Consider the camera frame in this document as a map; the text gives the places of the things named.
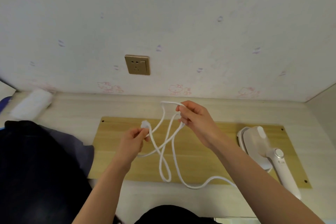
white package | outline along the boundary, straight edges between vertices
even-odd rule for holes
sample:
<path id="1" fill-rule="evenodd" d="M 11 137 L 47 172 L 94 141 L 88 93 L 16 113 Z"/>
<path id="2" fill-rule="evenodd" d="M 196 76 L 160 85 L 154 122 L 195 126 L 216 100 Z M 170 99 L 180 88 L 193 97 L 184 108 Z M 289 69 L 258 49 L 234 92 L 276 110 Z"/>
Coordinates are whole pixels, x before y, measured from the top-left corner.
<path id="1" fill-rule="evenodd" d="M 51 104 L 52 100 L 53 95 L 49 91 L 34 90 L 13 108 L 10 115 L 16 120 L 34 120 Z"/>

person's left hand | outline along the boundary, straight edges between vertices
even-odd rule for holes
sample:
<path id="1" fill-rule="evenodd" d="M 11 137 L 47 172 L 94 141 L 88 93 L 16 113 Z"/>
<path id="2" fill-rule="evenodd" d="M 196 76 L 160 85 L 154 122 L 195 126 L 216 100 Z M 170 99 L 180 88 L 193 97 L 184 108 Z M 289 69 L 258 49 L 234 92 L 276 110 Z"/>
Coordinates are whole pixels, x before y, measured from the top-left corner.
<path id="1" fill-rule="evenodd" d="M 113 160 L 126 172 L 130 170 L 132 161 L 141 152 L 144 140 L 149 141 L 149 137 L 146 137 L 148 132 L 148 128 L 131 128 L 121 137 Z"/>

white cord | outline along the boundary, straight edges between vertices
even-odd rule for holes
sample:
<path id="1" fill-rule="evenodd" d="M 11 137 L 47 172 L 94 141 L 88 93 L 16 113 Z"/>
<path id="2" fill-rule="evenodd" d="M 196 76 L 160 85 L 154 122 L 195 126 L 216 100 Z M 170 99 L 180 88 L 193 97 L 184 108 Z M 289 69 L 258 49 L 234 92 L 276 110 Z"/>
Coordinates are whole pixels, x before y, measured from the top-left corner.
<path id="1" fill-rule="evenodd" d="M 174 163 L 175 163 L 175 167 L 176 167 L 176 170 L 177 170 L 177 174 L 178 174 L 178 177 L 180 178 L 181 182 L 187 187 L 187 188 L 190 188 L 190 189 L 201 189 L 201 188 L 204 188 L 211 180 L 213 179 L 221 179 L 221 180 L 224 180 L 226 182 L 228 182 L 229 184 L 231 184 L 232 186 L 234 187 L 237 187 L 233 182 L 231 182 L 230 180 L 224 178 L 224 177 L 221 177 L 221 176 L 212 176 L 210 177 L 209 179 L 207 179 L 205 181 L 205 183 L 203 183 L 201 186 L 196 186 L 196 187 L 193 187 L 193 186 L 190 186 L 188 184 L 186 184 L 184 182 L 184 180 L 182 179 L 182 176 L 181 176 L 181 173 L 180 173 L 180 169 L 179 169 L 179 166 L 177 164 L 177 160 L 176 160 L 176 154 L 175 154 L 175 147 L 174 147 L 174 139 L 175 139 L 175 136 L 176 134 L 184 127 L 184 123 L 180 123 L 179 127 L 175 130 L 175 132 L 172 134 L 171 137 L 169 137 L 169 133 L 170 133 L 170 128 L 171 128 L 171 125 L 174 121 L 174 118 L 176 115 L 179 115 L 179 113 L 173 115 L 173 117 L 170 119 L 170 123 L 169 123 L 169 126 L 168 126 L 168 130 L 167 130 L 167 134 L 166 134 L 166 138 L 165 138 L 165 141 L 164 143 L 160 146 L 160 147 L 157 147 L 156 143 L 155 143 L 155 140 L 153 138 L 153 133 L 158 129 L 158 127 L 162 124 L 164 118 L 165 118 L 165 115 L 166 115 L 166 111 L 165 111 L 165 108 L 164 108 L 164 104 L 174 104 L 174 105 L 183 105 L 181 103 L 176 103 L 176 102 L 170 102 L 170 101 L 161 101 L 160 102 L 160 105 L 162 107 L 162 110 L 163 110 L 163 116 L 160 120 L 160 122 L 157 124 L 157 126 L 152 130 L 152 127 L 151 127 L 151 124 L 147 121 L 147 120 L 144 120 L 142 123 L 141 123 L 141 127 L 142 128 L 149 128 L 149 136 L 152 140 L 152 143 L 154 145 L 154 148 L 155 150 L 151 151 L 150 153 L 148 154 L 144 154 L 144 155 L 138 155 L 138 157 L 142 158 L 142 157 L 147 157 L 155 152 L 157 152 L 159 155 L 160 155 L 160 161 L 159 161 L 159 172 L 160 172 L 160 176 L 162 178 L 162 180 L 164 182 L 170 182 L 171 181 L 171 172 L 170 172 L 170 169 L 169 169 L 169 166 L 168 166 L 168 163 L 166 161 L 166 159 L 164 158 L 163 156 L 163 153 L 165 151 L 165 148 L 166 148 L 166 144 L 169 143 L 171 141 L 171 146 L 172 146 L 172 150 L 173 150 L 173 158 L 174 158 Z M 166 179 L 162 173 L 162 162 L 164 162 L 165 166 L 166 166 L 166 170 L 168 172 L 168 179 Z"/>

yellow wooden mat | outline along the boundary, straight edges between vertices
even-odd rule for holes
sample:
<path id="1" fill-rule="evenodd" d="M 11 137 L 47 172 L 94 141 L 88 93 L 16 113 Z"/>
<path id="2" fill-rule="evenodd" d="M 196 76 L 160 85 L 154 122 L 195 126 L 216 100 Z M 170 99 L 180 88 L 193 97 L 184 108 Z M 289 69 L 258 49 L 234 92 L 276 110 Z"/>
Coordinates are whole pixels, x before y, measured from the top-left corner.
<path id="1" fill-rule="evenodd" d="M 115 153 L 120 141 L 120 136 L 129 128 L 139 127 L 143 120 L 144 119 L 142 118 L 102 117 L 93 141 L 94 160 L 89 178 L 97 179 L 100 177 Z M 152 125 L 152 128 L 159 122 L 159 120 L 156 119 L 148 119 L 148 121 Z M 164 120 L 158 130 L 153 133 L 158 146 L 164 142 L 168 124 L 169 120 Z M 283 126 L 228 122 L 217 122 L 216 124 L 235 142 L 237 142 L 237 132 L 243 127 L 261 125 L 264 128 L 272 147 L 278 147 L 285 153 L 288 168 L 291 171 L 297 186 L 299 188 L 312 188 Z M 171 134 L 178 128 L 178 126 L 179 123 L 175 120 L 171 128 Z M 149 153 L 152 150 L 154 150 L 153 144 L 151 142 L 144 142 L 142 154 Z M 175 152 L 181 175 L 184 181 L 188 184 L 203 184 L 205 180 L 211 176 L 223 176 L 232 180 L 216 155 L 204 147 L 188 127 L 184 127 L 176 135 Z M 164 156 L 170 166 L 172 182 L 180 183 L 174 165 L 171 143 L 167 144 Z M 165 177 L 168 177 L 164 165 L 162 168 Z M 270 172 L 270 175 L 275 179 L 278 179 L 274 170 Z M 159 155 L 154 153 L 148 157 L 136 158 L 132 163 L 131 170 L 126 175 L 126 179 L 132 181 L 162 182 L 159 174 Z M 210 183 L 227 184 L 225 181 L 218 179 L 212 180 Z"/>

white handheld iron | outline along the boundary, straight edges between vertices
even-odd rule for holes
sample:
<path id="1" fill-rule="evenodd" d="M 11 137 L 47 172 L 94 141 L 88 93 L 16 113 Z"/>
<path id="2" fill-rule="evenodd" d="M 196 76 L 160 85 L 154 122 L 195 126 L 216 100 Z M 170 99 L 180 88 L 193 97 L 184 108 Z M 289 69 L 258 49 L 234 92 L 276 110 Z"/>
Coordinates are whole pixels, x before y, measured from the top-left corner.
<path id="1" fill-rule="evenodd" d="M 280 183 L 301 200 L 300 191 L 287 167 L 283 151 L 271 147 L 263 127 L 245 127 L 238 132 L 237 137 L 243 151 L 267 172 L 274 167 Z"/>

